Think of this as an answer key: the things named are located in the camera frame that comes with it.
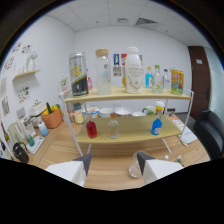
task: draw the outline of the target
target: paper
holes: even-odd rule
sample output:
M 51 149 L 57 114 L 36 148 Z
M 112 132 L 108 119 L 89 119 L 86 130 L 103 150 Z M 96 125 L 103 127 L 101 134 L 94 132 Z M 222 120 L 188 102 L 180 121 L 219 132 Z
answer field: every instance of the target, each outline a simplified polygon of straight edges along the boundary
M 5 96 L 2 99 L 2 109 L 3 109 L 3 112 L 4 112 L 4 116 L 6 116 L 9 113 L 8 96 Z
M 6 78 L 1 80 L 1 98 L 6 95 Z

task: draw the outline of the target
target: blue bottle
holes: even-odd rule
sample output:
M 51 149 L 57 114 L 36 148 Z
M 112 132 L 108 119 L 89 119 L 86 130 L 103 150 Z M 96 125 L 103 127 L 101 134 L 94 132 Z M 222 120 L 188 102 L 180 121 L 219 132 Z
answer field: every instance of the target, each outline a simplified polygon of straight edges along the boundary
M 146 88 L 152 89 L 152 68 L 148 67 L 148 73 L 145 75 Z
M 158 111 L 156 115 L 156 119 L 152 123 L 152 130 L 151 133 L 153 135 L 159 135 L 161 128 L 162 128 L 162 121 L 161 121 L 162 111 Z

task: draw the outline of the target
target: chair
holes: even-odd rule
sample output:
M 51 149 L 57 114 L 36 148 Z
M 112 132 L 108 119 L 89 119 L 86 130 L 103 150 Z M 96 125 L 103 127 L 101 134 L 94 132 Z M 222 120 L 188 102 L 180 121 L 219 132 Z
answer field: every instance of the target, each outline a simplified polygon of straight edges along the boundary
M 224 123 L 214 112 L 209 109 L 200 111 L 193 132 L 204 146 L 210 160 L 223 157 Z

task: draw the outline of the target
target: box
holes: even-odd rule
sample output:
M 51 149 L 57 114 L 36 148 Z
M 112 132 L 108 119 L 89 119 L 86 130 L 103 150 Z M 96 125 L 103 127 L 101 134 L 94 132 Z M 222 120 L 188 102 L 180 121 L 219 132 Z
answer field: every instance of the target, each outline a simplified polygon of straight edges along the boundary
M 44 121 L 47 128 L 56 128 L 58 125 L 62 122 L 63 118 L 61 115 L 61 109 L 58 108 L 56 111 L 54 111 L 51 114 L 48 115 L 42 115 L 42 120 Z
M 179 70 L 172 70 L 171 73 L 171 93 L 181 95 L 184 87 L 184 73 Z

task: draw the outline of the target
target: door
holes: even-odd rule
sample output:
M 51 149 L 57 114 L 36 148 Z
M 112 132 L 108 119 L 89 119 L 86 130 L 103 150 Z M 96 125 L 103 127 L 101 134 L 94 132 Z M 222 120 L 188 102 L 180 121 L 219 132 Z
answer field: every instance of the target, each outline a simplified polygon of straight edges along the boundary
M 209 108 L 210 70 L 203 47 L 189 46 L 188 50 L 191 58 L 192 91 L 194 92 L 190 116 L 196 119 L 200 110 Z

